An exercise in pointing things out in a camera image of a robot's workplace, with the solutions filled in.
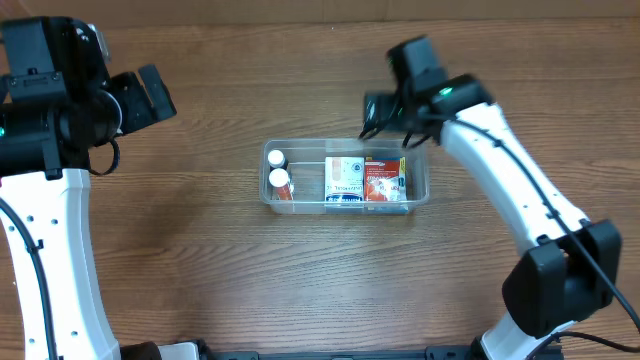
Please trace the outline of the red and white box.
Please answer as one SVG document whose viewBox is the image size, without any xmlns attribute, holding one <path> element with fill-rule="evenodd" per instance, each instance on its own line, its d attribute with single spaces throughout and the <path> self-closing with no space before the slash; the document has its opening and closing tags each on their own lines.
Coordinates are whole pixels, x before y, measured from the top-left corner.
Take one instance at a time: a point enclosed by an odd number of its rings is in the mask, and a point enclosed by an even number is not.
<svg viewBox="0 0 640 360">
<path fill-rule="evenodd" d="M 406 158 L 365 159 L 364 200 L 397 202 L 407 200 Z"/>
</svg>

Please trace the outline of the white Hansaplast box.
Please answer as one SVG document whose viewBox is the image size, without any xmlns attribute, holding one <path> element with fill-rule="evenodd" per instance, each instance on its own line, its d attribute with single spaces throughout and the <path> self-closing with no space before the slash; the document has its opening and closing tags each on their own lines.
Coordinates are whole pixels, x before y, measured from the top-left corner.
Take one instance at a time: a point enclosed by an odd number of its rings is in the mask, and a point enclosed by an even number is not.
<svg viewBox="0 0 640 360">
<path fill-rule="evenodd" d="M 364 200 L 363 157 L 325 158 L 325 200 L 360 202 Z"/>
</svg>

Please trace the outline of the blue VapoDrops box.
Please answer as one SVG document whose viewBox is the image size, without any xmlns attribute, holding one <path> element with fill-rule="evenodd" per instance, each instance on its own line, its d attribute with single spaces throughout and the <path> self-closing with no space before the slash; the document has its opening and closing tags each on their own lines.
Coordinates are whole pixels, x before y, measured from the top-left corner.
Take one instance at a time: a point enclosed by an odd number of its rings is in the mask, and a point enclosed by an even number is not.
<svg viewBox="0 0 640 360">
<path fill-rule="evenodd" d="M 407 214 L 409 212 L 405 201 L 367 201 L 364 208 L 367 212 L 380 214 Z"/>
</svg>

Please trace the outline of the black bottle white cap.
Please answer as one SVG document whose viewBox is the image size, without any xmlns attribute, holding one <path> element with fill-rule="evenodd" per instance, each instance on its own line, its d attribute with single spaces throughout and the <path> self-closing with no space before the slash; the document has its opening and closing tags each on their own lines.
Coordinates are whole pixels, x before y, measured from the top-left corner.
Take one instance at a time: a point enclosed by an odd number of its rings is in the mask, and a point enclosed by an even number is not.
<svg viewBox="0 0 640 360">
<path fill-rule="evenodd" d="M 284 153 L 279 149 L 269 151 L 267 154 L 267 161 L 271 170 L 286 170 L 288 167 L 288 160 Z"/>
</svg>

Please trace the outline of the orange bottle white cap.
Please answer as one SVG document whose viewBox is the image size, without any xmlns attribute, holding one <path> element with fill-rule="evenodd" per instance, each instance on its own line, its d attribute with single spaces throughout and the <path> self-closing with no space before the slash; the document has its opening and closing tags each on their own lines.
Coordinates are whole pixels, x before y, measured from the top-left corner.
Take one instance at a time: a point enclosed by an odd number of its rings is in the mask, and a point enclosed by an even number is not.
<svg viewBox="0 0 640 360">
<path fill-rule="evenodd" d="M 268 180 L 280 200 L 291 201 L 293 199 L 291 178 L 286 170 L 282 168 L 272 170 Z"/>
</svg>

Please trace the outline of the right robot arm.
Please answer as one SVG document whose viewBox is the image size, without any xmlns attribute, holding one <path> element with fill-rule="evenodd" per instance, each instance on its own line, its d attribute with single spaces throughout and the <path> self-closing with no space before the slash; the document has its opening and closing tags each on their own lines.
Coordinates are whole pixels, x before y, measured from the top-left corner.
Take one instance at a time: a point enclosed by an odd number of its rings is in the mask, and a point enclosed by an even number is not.
<svg viewBox="0 0 640 360">
<path fill-rule="evenodd" d="M 510 228 L 518 263 L 502 285 L 505 315 L 468 346 L 430 346 L 428 359 L 560 359 L 571 326 L 615 297 L 622 239 L 591 222 L 545 176 L 501 107 L 473 75 L 451 77 L 420 36 L 389 49 L 393 92 L 369 92 L 361 138 L 403 132 L 433 140 L 476 180 Z"/>
</svg>

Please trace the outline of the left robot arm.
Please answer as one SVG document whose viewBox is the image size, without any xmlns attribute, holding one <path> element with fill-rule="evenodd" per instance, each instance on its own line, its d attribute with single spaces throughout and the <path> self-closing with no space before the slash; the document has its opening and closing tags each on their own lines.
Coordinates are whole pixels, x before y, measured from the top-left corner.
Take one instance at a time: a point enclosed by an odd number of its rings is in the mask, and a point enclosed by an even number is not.
<svg viewBox="0 0 640 360">
<path fill-rule="evenodd" d="M 1 223 L 29 359 L 158 359 L 115 339 L 89 229 L 90 151 L 176 114 L 157 68 L 108 73 L 96 27 L 69 17 L 4 21 Z"/>
</svg>

